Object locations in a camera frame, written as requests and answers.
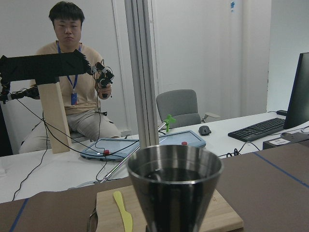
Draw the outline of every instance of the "black hair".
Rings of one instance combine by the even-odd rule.
[[[85,19],[83,11],[72,2],[60,1],[49,12],[49,19],[53,22],[55,19],[72,19],[81,21],[81,26]]]

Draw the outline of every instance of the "wooden cutting board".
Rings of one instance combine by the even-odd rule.
[[[145,232],[146,220],[133,186],[97,193],[98,227],[96,232],[124,232],[120,211],[112,196],[121,191],[125,208],[133,218],[133,232]],[[200,232],[227,232],[243,227],[243,220],[215,190],[202,222]]]

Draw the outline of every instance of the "gray pants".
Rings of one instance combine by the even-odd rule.
[[[67,120],[70,131],[77,131],[93,141],[96,141],[98,136],[100,138],[121,136],[115,124],[107,116],[95,110],[68,115]],[[25,138],[19,153],[45,150],[46,143],[47,148],[50,149],[51,145],[48,136],[46,136],[45,125],[43,122],[40,122]]]

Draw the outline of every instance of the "keyboard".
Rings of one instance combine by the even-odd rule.
[[[243,142],[251,142],[283,130],[284,121],[285,119],[276,117],[230,132],[227,135]]]

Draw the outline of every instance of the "white desk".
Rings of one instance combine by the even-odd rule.
[[[265,113],[206,123],[205,125],[208,125],[211,130],[210,135],[203,136],[206,141],[206,148],[218,156],[228,152],[232,153],[234,152],[234,148],[239,150],[244,142],[228,137],[227,134],[229,132],[274,117],[282,116],[275,113]],[[303,124],[299,128],[307,125],[309,125],[309,122]],[[169,133],[192,130],[198,134],[198,128],[200,126],[201,125],[198,124],[189,127],[170,129]],[[267,136],[253,143],[259,149],[262,149],[263,141],[277,137],[279,137],[279,135]],[[72,148],[81,151],[84,149],[84,146],[81,144],[73,144]],[[257,149],[253,145],[246,144],[241,154],[256,150]],[[44,151],[37,151],[0,158],[2,168],[6,172],[5,176],[0,177],[0,203],[9,202],[13,199],[14,192],[19,188],[20,182],[40,163],[43,153]],[[75,151],[53,154],[52,150],[48,150],[42,164],[23,183],[15,200],[28,198],[42,191],[62,191],[75,188],[89,181],[95,181],[96,174],[104,164],[105,162],[103,161],[84,159]],[[98,178],[102,179],[107,172],[117,164],[118,163],[115,162],[108,162]],[[128,176],[128,173],[124,166],[120,168],[111,179],[125,176]]]

